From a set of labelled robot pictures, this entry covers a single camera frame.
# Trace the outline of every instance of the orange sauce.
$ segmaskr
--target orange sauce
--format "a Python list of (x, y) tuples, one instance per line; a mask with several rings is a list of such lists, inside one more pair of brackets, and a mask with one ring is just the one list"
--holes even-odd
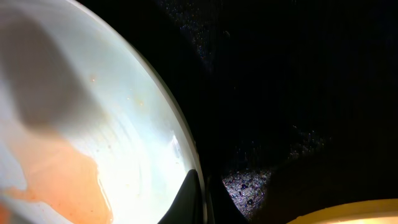
[(112, 223), (113, 214), (92, 158), (78, 152), (52, 128), (39, 133), (11, 128), (2, 138), (27, 181), (26, 190), (12, 187), (6, 194), (26, 202), (44, 202), (73, 223)]
[(6, 208), (5, 206), (3, 206), (0, 203), (0, 224), (9, 223), (10, 216), (11, 216), (11, 213), (8, 210), (8, 208)]

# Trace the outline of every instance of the black plastic object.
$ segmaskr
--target black plastic object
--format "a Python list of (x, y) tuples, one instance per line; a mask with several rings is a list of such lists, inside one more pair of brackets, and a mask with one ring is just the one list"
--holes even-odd
[(196, 170), (190, 170), (169, 208), (159, 224), (202, 224), (203, 203)]

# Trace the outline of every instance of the white bowl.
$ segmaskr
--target white bowl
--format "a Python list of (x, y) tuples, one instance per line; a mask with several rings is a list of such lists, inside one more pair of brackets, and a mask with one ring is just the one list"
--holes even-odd
[(119, 34), (75, 1), (0, 4), (5, 205), (34, 223), (157, 223), (190, 169), (204, 195), (178, 107)]

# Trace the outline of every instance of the yellow object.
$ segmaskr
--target yellow object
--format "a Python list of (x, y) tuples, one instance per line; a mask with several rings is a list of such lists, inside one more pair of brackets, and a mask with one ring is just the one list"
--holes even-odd
[(390, 224), (398, 223), (398, 199), (370, 200), (325, 208), (289, 224)]

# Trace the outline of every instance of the orange liquid residue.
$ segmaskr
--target orange liquid residue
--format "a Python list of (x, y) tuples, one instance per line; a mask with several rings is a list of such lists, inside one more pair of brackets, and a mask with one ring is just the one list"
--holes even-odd
[(0, 224), (9, 223), (10, 216), (11, 216), (11, 213), (8, 210), (8, 208), (6, 208), (5, 206), (3, 206), (0, 203)]
[(112, 223), (113, 214), (92, 158), (51, 128), (40, 134), (17, 129), (2, 137), (24, 171), (27, 189), (13, 187), (6, 189), (6, 194), (27, 202), (44, 202), (73, 223)]

